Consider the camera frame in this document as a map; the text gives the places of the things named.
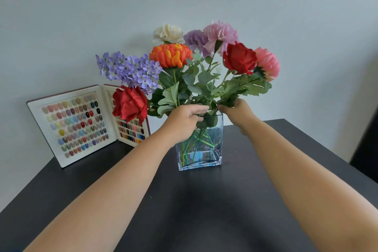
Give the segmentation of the coral pink fabric flower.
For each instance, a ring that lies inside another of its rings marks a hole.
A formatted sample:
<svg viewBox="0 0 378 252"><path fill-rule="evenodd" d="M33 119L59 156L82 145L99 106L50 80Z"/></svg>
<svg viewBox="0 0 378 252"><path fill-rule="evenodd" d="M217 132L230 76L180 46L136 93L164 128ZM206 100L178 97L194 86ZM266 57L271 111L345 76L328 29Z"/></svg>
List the coral pink fabric flower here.
<svg viewBox="0 0 378 252"><path fill-rule="evenodd" d="M257 61L253 72L258 73L267 82L275 80L279 76L281 70L281 65L277 57L268 49L263 49L261 47L255 49L255 53Z"/></svg>

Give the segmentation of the person's right forearm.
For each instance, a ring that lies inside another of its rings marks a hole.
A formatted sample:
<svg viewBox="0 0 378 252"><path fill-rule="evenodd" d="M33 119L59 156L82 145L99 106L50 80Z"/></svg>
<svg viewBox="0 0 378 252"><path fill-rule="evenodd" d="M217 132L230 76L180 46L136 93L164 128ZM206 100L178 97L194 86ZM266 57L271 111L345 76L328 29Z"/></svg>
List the person's right forearm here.
<svg viewBox="0 0 378 252"><path fill-rule="evenodd" d="M321 252L378 252L378 209L346 182L253 117L240 129L289 211Z"/></svg>

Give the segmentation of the person's right hand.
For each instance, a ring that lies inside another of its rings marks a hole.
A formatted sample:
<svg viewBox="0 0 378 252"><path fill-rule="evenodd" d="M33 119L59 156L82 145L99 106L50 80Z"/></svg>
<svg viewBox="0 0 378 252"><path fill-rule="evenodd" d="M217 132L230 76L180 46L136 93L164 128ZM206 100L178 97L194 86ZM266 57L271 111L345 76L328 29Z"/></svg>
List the person's right hand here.
<svg viewBox="0 0 378 252"><path fill-rule="evenodd" d="M237 126L243 135L250 135L252 129L260 122L244 99L237 98L234 101L234 112L227 115L233 125Z"/></svg>

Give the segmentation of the red fabric rose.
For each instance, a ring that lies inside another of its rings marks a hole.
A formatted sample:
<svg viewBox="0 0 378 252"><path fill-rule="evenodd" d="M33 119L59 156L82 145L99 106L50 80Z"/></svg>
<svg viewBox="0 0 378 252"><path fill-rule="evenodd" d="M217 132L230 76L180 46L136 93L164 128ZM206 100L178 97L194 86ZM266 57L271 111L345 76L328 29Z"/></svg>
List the red fabric rose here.
<svg viewBox="0 0 378 252"><path fill-rule="evenodd" d="M226 77L231 74L231 79L226 77L221 85L218 104L233 107L236 99L243 96L259 96L267 93L272 85L263 73L258 69L258 57L256 51L247 48L242 43L228 44L223 52L223 64L228 69Z"/></svg>
<svg viewBox="0 0 378 252"><path fill-rule="evenodd" d="M157 88L152 94L150 100L147 99L145 93L139 87L116 88L113 93L115 108L112 114L120 117L121 120L130 123L134 119L138 119L139 123L143 123L147 116L162 118L158 114L158 102L163 99L163 89Z"/></svg>

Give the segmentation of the square clear glass vase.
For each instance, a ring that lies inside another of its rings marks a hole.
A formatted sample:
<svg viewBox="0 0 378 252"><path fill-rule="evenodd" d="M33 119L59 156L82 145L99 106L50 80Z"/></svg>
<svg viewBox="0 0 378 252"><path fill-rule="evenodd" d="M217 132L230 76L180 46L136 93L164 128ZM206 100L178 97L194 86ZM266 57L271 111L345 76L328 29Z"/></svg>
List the square clear glass vase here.
<svg viewBox="0 0 378 252"><path fill-rule="evenodd" d="M218 110L207 112L196 127L187 140L176 145L180 171L221 165L223 114Z"/></svg>

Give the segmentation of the lilac fabric hydrangea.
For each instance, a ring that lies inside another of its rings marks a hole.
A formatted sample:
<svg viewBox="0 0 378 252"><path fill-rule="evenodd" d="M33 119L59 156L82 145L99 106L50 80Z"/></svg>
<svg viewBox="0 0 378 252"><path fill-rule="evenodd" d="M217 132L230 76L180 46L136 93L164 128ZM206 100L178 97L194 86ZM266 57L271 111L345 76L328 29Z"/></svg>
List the lilac fabric hydrangea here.
<svg viewBox="0 0 378 252"><path fill-rule="evenodd" d="M121 52L102 56L96 55L100 74L111 81L120 81L129 88L140 88L146 95L158 89L159 75L163 71L158 61L150 60L147 54L142 57L125 56Z"/></svg>

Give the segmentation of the purple fabric carnation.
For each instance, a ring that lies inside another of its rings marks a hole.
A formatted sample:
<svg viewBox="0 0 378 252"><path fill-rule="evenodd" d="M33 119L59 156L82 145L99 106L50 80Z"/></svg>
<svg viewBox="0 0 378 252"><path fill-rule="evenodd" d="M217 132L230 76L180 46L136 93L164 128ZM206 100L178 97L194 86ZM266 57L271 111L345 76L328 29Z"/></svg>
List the purple fabric carnation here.
<svg viewBox="0 0 378 252"><path fill-rule="evenodd" d="M211 51L209 52L205 45L208 43L208 36L202 30L191 30L187 32L183 39L185 41L185 45L194 52L196 49L203 55L203 57L208 57L211 55Z"/></svg>

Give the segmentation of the pink fabric carnation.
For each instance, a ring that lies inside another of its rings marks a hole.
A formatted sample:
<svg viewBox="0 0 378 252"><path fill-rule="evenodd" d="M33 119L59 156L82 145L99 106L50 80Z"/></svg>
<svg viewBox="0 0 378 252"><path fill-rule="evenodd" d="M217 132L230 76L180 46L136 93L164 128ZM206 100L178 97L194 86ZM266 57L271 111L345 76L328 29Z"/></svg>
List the pink fabric carnation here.
<svg viewBox="0 0 378 252"><path fill-rule="evenodd" d="M220 57L223 57L229 44L234 45L239 42L237 30L226 22L212 22L203 29L203 33L207 37L203 48L210 54L219 54Z"/></svg>

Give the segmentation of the green eucalyptus sprig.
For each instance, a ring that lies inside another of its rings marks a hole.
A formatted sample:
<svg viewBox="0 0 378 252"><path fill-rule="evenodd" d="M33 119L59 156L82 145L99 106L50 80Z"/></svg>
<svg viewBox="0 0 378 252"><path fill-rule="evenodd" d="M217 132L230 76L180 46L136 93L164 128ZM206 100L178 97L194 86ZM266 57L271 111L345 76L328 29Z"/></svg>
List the green eucalyptus sprig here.
<svg viewBox="0 0 378 252"><path fill-rule="evenodd" d="M207 114L214 116L217 112L217 102L225 92L223 86L216 86L220 74L214 73L211 65L213 57L204 57L198 49L191 59L187 59L187 69L182 75L184 89L179 93L185 105L200 104L209 106Z"/></svg>

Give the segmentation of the white fabric carnation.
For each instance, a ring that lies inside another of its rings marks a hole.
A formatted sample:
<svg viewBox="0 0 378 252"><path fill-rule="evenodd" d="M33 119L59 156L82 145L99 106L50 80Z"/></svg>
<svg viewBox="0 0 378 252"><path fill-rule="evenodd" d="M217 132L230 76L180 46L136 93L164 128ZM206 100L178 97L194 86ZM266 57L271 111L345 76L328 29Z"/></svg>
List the white fabric carnation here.
<svg viewBox="0 0 378 252"><path fill-rule="evenodd" d="M183 35L179 26L164 24L154 29L153 40L155 43L164 44L184 43Z"/></svg>

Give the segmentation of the orange fabric chrysanthemum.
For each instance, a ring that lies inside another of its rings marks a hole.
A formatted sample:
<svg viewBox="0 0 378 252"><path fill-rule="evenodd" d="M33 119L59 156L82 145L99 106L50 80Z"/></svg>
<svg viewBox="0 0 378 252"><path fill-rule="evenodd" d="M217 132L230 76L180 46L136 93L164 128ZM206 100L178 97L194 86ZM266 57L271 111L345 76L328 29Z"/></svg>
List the orange fabric chrysanthemum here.
<svg viewBox="0 0 378 252"><path fill-rule="evenodd" d="M187 59L192 60L192 51L180 43L162 44L153 48L149 59L159 63L163 70L149 100L148 115L161 118L189 100L191 92L183 79L183 69Z"/></svg>

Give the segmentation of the person's left forearm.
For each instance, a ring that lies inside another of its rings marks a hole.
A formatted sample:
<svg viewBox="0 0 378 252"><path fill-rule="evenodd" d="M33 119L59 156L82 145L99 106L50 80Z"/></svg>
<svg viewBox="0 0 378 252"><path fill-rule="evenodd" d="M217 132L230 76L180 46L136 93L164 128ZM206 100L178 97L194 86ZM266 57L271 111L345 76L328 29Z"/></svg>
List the person's left forearm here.
<svg viewBox="0 0 378 252"><path fill-rule="evenodd" d="M177 143L160 128L81 193L23 252L113 252L163 157Z"/></svg>

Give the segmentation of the person's left hand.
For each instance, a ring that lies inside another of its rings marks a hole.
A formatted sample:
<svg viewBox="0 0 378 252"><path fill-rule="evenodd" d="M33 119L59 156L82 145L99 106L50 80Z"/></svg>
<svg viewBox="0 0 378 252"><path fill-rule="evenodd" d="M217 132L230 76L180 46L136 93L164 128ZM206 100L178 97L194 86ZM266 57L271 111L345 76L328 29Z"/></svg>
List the person's left hand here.
<svg viewBox="0 0 378 252"><path fill-rule="evenodd" d="M197 123L203 121L202 115L189 115L184 106L175 108L158 130L170 146L187 140L197 129Z"/></svg>

